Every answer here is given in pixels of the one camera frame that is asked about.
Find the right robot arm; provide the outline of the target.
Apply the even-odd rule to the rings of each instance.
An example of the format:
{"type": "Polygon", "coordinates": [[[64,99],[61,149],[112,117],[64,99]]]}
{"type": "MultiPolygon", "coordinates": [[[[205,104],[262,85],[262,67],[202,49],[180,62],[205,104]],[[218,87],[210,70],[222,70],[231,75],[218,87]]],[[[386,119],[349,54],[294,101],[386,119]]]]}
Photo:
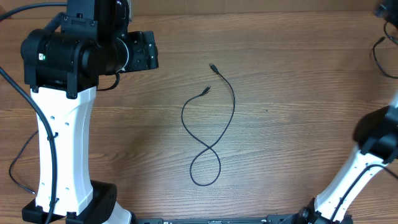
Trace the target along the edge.
{"type": "Polygon", "coordinates": [[[348,160],[326,189],[282,224],[353,223],[347,209],[367,183],[397,159],[397,95],[391,103],[367,114],[356,125],[356,143],[348,160]]]}

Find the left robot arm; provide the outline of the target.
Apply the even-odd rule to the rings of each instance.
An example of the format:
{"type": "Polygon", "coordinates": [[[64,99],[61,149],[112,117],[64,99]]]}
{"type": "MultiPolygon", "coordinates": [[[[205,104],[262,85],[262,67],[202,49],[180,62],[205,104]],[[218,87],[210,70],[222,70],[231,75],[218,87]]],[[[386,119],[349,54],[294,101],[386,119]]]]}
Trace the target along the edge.
{"type": "Polygon", "coordinates": [[[99,77],[159,66],[151,31],[129,32],[131,1],[68,1],[21,45],[24,81],[38,108],[40,180],[26,222],[133,223],[117,187],[90,178],[90,118],[99,77]]]}

